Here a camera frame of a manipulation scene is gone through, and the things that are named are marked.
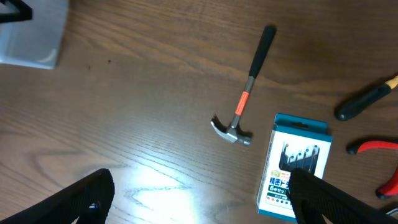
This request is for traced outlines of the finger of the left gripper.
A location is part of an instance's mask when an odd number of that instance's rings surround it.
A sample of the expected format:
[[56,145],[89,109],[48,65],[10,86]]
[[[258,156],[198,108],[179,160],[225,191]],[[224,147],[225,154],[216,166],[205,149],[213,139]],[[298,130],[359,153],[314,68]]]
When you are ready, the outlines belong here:
[[1,23],[32,20],[32,8],[22,0],[1,0],[7,10],[1,12]]

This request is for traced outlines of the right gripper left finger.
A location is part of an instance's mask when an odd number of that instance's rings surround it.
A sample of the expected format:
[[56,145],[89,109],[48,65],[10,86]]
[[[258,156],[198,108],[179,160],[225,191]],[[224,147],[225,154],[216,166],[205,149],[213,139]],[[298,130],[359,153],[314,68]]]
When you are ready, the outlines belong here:
[[106,222],[115,194],[109,170],[99,169],[45,200],[1,220],[2,224]]

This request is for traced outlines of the small claw hammer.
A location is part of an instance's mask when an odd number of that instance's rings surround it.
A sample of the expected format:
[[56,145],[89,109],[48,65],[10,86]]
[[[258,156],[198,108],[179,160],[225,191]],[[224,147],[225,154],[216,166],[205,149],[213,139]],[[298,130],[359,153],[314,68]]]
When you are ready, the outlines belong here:
[[214,115],[210,121],[211,126],[218,134],[218,136],[230,143],[242,144],[244,146],[248,146],[251,143],[252,133],[242,131],[239,127],[239,121],[243,115],[249,95],[254,86],[254,82],[259,72],[261,71],[262,65],[265,61],[265,58],[267,57],[268,51],[274,40],[276,32],[277,27],[274,24],[269,24],[265,26],[259,40],[256,52],[254,54],[251,67],[249,69],[247,82],[239,98],[239,102],[235,109],[234,116],[229,125],[223,125],[218,119],[217,115]]

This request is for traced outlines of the clear plastic container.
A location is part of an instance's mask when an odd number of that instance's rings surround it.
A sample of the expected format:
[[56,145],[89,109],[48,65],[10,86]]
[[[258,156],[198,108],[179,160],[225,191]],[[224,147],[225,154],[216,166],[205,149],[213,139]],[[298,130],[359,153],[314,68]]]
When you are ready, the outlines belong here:
[[[32,20],[1,23],[1,63],[53,69],[60,53],[69,0],[22,0]],[[1,5],[1,12],[7,10]]]

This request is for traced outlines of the red handled pliers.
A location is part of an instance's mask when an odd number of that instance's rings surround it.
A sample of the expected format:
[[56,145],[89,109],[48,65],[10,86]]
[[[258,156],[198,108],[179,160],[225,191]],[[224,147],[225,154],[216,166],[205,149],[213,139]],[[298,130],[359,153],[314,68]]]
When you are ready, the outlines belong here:
[[397,165],[382,165],[382,162],[395,163],[397,153],[397,140],[387,137],[366,137],[349,142],[346,145],[347,154],[368,162],[369,176],[378,178],[384,176],[383,183],[374,191],[375,196],[381,200],[387,200],[397,196]]

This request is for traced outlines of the blue white screwdriver set box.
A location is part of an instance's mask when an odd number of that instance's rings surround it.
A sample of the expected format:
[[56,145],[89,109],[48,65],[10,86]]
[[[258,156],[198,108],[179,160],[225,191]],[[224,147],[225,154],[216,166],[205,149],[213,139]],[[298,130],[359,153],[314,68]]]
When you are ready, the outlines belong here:
[[257,195],[257,212],[295,222],[288,198],[291,171],[300,168],[322,178],[333,137],[324,121],[278,113]]

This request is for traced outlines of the black handled screwdriver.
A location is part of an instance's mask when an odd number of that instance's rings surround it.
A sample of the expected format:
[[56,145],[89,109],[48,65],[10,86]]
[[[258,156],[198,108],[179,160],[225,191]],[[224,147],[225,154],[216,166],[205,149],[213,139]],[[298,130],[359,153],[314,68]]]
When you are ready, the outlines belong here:
[[340,103],[334,110],[334,116],[339,121],[347,121],[362,113],[367,107],[384,98],[397,87],[397,75],[374,85],[371,88],[357,92]]

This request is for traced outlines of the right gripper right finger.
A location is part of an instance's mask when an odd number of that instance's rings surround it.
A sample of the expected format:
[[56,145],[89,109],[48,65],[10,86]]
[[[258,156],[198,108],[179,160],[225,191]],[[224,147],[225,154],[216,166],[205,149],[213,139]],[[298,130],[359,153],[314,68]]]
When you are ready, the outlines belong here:
[[397,219],[303,169],[290,173],[288,198],[298,224],[397,224]]

